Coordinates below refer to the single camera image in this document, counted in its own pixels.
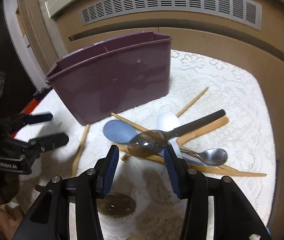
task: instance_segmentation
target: purple plastic bin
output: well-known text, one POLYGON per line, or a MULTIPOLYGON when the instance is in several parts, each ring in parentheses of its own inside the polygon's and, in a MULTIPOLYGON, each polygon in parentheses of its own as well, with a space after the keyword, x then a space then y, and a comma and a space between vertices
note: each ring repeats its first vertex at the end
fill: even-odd
POLYGON ((50 69, 47 80, 81 125, 167 95, 171 37, 129 34, 79 49, 50 69))

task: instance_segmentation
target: vent slat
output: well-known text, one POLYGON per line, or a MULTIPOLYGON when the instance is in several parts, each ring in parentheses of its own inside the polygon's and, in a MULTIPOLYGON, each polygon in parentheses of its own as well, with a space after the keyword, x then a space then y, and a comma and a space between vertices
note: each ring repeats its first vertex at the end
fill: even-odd
POLYGON ((260 30, 262 5, 252 0, 100 0, 79 10, 84 25, 135 12, 176 10, 224 17, 260 30))

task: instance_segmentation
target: table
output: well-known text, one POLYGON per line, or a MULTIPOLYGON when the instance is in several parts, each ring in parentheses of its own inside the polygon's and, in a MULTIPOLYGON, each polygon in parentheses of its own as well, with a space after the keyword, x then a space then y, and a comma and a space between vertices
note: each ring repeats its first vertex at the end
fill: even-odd
MULTIPOLYGON (((170 92, 167 96, 129 109, 121 116, 148 129, 155 128, 161 112, 177 113, 200 91, 209 90, 180 117, 187 123, 224 109, 229 123, 186 144, 195 151, 223 148, 229 158, 227 165, 240 171, 267 173, 263 178, 233 177, 259 216, 266 224, 271 212, 275 186, 275 149, 266 103, 257 80, 247 71, 203 55, 171 51, 170 92)), ((36 184, 46 185, 51 177, 68 178, 84 127, 67 110, 55 91, 51 91, 33 113, 50 111, 52 122, 24 127, 17 138, 29 140, 37 136, 65 132, 69 143, 51 153, 43 154, 32 167, 33 173, 20 176, 21 190, 16 199, 26 212, 38 196, 36 184)), ((77 174, 94 167, 106 156, 111 142, 102 133, 108 117, 91 125, 86 149, 77 174)), ((219 175, 206 174, 220 178, 219 175)), ((135 213, 113 219, 100 215, 104 239, 178 239, 186 200, 177 199, 172 191, 165 166, 134 157, 119 160, 111 192, 127 194, 135 199, 135 213)), ((70 207, 70 238, 76 239, 74 205, 70 207)), ((209 199, 207 239, 213 239, 213 199, 209 199)))

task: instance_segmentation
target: metal screw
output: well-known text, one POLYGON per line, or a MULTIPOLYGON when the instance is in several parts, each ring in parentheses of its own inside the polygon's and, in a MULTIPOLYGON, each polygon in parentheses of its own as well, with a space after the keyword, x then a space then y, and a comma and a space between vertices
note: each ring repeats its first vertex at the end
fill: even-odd
POLYGON ((230 183, 230 182, 232 181, 232 179, 231 179, 229 176, 225 176, 225 177, 223 178, 223 180, 224 180, 224 182, 226 182, 226 183, 230 183))
POLYGON ((93 168, 91 168, 91 169, 88 169, 87 171, 86 171, 86 173, 88 174, 88 175, 93 175, 93 174, 95 174, 95 169, 93 169, 93 168))
POLYGON ((53 183, 57 183, 57 182, 59 182, 60 181, 60 177, 59 176, 54 176, 53 178, 52 178, 52 182, 53 183))
POLYGON ((195 175, 198 171, 196 169, 188 169, 187 172, 191 175, 195 175))

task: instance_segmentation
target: dark panel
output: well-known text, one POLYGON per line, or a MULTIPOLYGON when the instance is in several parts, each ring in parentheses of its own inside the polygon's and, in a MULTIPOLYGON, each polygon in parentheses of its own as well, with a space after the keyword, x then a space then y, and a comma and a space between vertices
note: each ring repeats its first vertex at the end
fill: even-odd
POLYGON ((8 116, 20 112, 36 92, 15 51, 8 33, 2 0, 0 0, 0 71, 6 72, 0 114, 8 116))

